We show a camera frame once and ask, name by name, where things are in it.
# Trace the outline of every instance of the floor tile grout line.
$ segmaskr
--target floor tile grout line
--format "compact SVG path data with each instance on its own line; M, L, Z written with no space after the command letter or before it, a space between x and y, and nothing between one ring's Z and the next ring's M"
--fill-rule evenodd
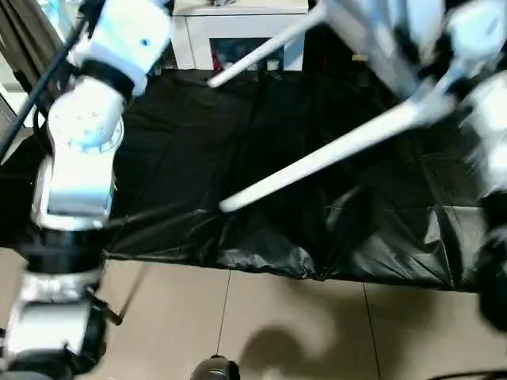
M375 353L375 365L377 368L377 377L379 380L382 380L382 375L380 374L380 363L379 363L379 353L377 351L377 343L375 341L375 332L373 331L373 320L372 320L372 314L370 313L370 305L368 303L368 295L366 293L366 286L364 283L361 283L363 287L364 292L364 300L366 301L366 311L368 312L368 322L370 324L370 333L372 335L372 342L373 342L373 351Z
M225 299L223 300L222 321L220 322L219 341L216 345L216 354L217 355L219 354L220 339L222 338L223 321L225 320L225 310L227 308L227 296L229 295L229 285L231 284L231 276L232 276L232 271L229 269L229 278L227 279L227 286L225 289Z

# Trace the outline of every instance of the white shelf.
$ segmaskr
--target white shelf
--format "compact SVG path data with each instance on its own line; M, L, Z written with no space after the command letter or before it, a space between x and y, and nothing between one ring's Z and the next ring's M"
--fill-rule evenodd
M249 14L305 14L307 0L238 0L228 6L210 6L209 0L175 0L174 16L232 16Z

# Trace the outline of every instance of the white cabinet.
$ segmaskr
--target white cabinet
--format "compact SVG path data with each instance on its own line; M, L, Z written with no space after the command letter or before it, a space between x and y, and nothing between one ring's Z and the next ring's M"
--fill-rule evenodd
M268 39L307 12L307 0L238 0L228 6L210 6L208 0L176 0L173 49L177 66L213 70L214 41ZM280 68L301 70L303 51L304 36L285 44Z

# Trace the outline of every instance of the black cloth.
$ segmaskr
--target black cloth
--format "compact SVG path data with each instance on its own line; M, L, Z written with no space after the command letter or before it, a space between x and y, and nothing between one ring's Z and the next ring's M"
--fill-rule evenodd
M390 108L361 76L167 71L124 117L108 256L475 291L484 223L460 118L397 136L233 214L221 199ZM26 140L0 170L0 241L23 238L42 158Z

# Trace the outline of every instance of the black cable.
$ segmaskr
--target black cable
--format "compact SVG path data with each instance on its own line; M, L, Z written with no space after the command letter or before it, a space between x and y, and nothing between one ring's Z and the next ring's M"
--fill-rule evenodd
M469 378L470 376L486 376L484 380L507 379L507 370L476 370L470 372L456 372L454 374L444 374L428 380L451 380L453 378Z
M56 54L56 57L51 61L48 66L46 72L40 77L40 80L37 82L35 88L29 94L28 99L25 101L23 106L21 107L20 112L16 115L13 122L11 123L9 130L6 132L6 137L3 139L0 145L0 162L6 156L7 151L12 145L14 139L17 136L17 133L23 127L23 123L25 122L26 117L29 115L30 110L35 105L40 95L43 93L44 89L51 81L51 78L58 70L60 64L65 60L69 51L71 51L72 47L76 45L79 37L81 36L81 32L85 28L87 23L86 18L84 17L78 23L78 25L72 30L72 33L67 38L67 41L63 45L63 47Z

